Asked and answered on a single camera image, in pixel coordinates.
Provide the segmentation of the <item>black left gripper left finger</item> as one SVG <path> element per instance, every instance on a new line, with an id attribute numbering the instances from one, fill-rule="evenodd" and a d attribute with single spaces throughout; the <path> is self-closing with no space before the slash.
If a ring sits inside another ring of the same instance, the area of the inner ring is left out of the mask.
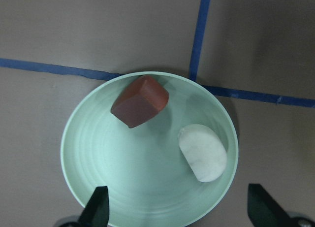
<path id="1" fill-rule="evenodd" d="M 106 227 L 109 222 L 109 192 L 107 186 L 96 187 L 81 215 L 75 221 L 58 227 Z"/>

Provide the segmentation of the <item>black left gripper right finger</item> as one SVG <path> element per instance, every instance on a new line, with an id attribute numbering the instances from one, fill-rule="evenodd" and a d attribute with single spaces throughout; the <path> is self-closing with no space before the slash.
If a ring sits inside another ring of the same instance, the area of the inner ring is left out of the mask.
<path id="1" fill-rule="evenodd" d="M 313 227 L 303 216 L 291 217 L 260 184 L 248 185 L 247 214 L 255 227 Z"/>

